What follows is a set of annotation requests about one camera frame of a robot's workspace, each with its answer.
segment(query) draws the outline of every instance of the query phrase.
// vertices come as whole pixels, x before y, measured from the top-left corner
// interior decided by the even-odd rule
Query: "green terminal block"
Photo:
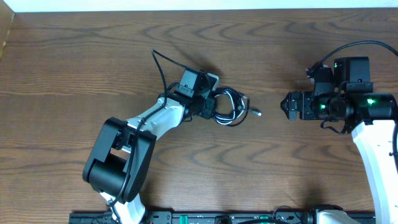
[[[188,215],[180,216],[180,224],[188,224]]]
[[[260,219],[268,219],[268,216],[266,215],[260,216]]]

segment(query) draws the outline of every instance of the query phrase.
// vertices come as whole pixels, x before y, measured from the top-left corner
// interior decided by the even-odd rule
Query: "wire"
[[[287,205],[281,205],[281,206],[277,207],[277,208],[274,210],[274,212],[272,213],[272,218],[273,218],[273,219],[276,218],[276,213],[278,213],[277,211],[278,211],[279,209],[281,209],[281,208],[288,208],[288,209],[290,209],[290,210],[294,213],[294,215],[300,220],[300,222],[303,222],[303,220],[302,220],[302,219],[303,219],[303,216],[299,217],[299,215],[298,215],[295,211],[293,211],[293,208],[290,207],[290,206],[287,206]]]
[[[383,47],[387,48],[388,50],[390,50],[393,54],[395,54],[398,57],[398,51],[396,49],[392,48],[390,45],[385,44],[380,41],[376,41],[376,40],[364,40],[364,41],[358,41],[358,42],[353,42],[350,44],[343,45],[343,46],[335,49],[334,51],[330,52],[322,60],[320,60],[320,62],[323,63],[326,59],[330,58],[332,55],[339,52],[340,50],[346,49],[347,47],[352,47],[352,46],[361,45],[361,44],[376,44],[376,45],[383,46]]]
[[[213,92],[214,98],[217,98],[222,95],[229,97],[229,99],[231,100],[232,110],[229,114],[222,114],[222,113],[215,111],[212,114],[212,118],[218,124],[222,124],[222,125],[225,125],[228,127],[238,126],[246,119],[248,112],[252,112],[253,114],[261,116],[260,111],[250,109],[250,99],[247,96],[245,96],[243,93],[240,93],[240,92],[234,90],[233,88],[227,87],[227,86],[217,88]],[[245,111],[246,111],[246,113],[244,114],[243,119],[236,124],[232,124],[234,121],[236,121],[238,118],[240,118]]]
[[[338,131],[336,128],[334,128],[334,127],[332,127],[332,126],[327,126],[327,127],[325,127],[325,124],[326,124],[327,122],[329,122],[327,119],[324,120],[324,121],[322,121],[322,123],[321,123],[321,128],[322,128],[322,129],[330,129],[330,130],[332,130],[333,132],[335,132],[335,133],[337,133],[337,134],[340,134],[340,135],[344,135],[344,134],[346,133],[347,127],[346,127],[345,125],[344,125],[344,127],[343,127],[343,129],[342,129],[341,131]]]
[[[131,153],[130,153],[130,156],[129,156],[129,163],[128,163],[128,165],[127,165],[126,176],[125,176],[125,178],[124,178],[124,180],[123,180],[122,187],[120,188],[120,191],[119,191],[118,195],[115,197],[115,199],[114,199],[113,201],[111,201],[110,203],[106,203],[106,206],[109,207],[109,208],[113,208],[113,209],[114,209],[114,205],[115,205],[115,204],[118,202],[118,200],[122,197],[122,194],[124,193],[124,190],[126,189],[127,183],[129,182],[130,171],[131,171],[131,167],[132,167],[132,159],[133,159],[133,157],[134,157],[134,152],[135,152],[136,147],[137,147],[138,136],[139,136],[139,130],[141,129],[141,126],[142,126],[142,125],[148,120],[148,118],[150,118],[153,114],[155,114],[155,113],[157,113],[158,111],[160,111],[161,109],[165,108],[165,106],[166,106],[166,104],[167,104],[167,85],[166,85],[166,79],[165,79],[165,77],[164,77],[162,68],[161,68],[160,65],[159,65],[159,62],[158,62],[157,59],[156,59],[155,54],[160,55],[161,57],[163,57],[163,58],[165,58],[165,59],[167,59],[167,60],[169,60],[169,61],[171,61],[171,62],[173,62],[173,63],[178,64],[177,62],[174,62],[173,60],[167,58],[166,56],[163,56],[162,54],[160,54],[160,53],[157,52],[156,50],[153,50],[153,49],[152,49],[152,56],[153,56],[153,58],[154,58],[154,60],[155,60],[155,63],[156,63],[156,65],[157,65],[157,68],[159,69],[160,76],[162,77],[162,81],[163,81],[163,86],[164,86],[164,102],[163,102],[163,104],[162,104],[160,107],[158,107],[156,110],[152,111],[151,113],[149,113],[149,114],[148,114],[147,116],[145,116],[144,118],[141,118],[139,124],[137,125],[136,133],[135,133],[134,139],[133,139],[133,141],[132,141]]]
[[[273,218],[269,218],[269,219],[255,219],[255,220],[249,220],[249,221],[244,221],[244,222],[240,222],[238,224],[254,224],[254,223],[275,223],[275,224],[286,224],[287,222],[283,222],[280,220],[276,220]]]
[[[112,212],[114,213],[114,215],[116,215],[116,220],[118,223],[122,223],[121,219],[120,219],[120,215],[118,213],[118,211],[116,211],[115,207],[111,207]]]
[[[394,126],[394,131],[392,132],[392,152],[390,152],[390,156],[394,156],[394,160],[396,162],[397,173],[398,173],[397,135],[398,135],[398,122],[396,121],[396,125]]]

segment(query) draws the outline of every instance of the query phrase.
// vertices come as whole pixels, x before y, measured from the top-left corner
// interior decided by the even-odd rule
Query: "green led light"
[[[368,99],[368,103],[369,103],[370,105],[372,105],[372,104],[375,103],[375,102],[376,102],[376,100]]]

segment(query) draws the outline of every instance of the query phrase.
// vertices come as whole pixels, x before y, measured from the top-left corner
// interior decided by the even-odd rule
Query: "wooden table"
[[[16,14],[0,64],[0,222],[66,223],[70,212],[106,208],[82,180],[83,166],[107,118],[155,103],[162,82],[152,48],[219,75],[263,116],[236,128],[197,118],[166,133],[141,192],[145,205],[372,210],[351,136],[289,121],[279,103],[288,91],[310,90],[296,81],[334,48],[367,39],[398,47],[397,30],[398,9]],[[397,59],[384,48],[333,58],[363,55],[376,91],[397,93]],[[168,83],[180,81],[181,68],[161,64]]]

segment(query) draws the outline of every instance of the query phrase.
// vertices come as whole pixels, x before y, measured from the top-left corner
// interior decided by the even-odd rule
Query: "white wall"
[[[398,0],[4,0],[14,12],[398,7]]]

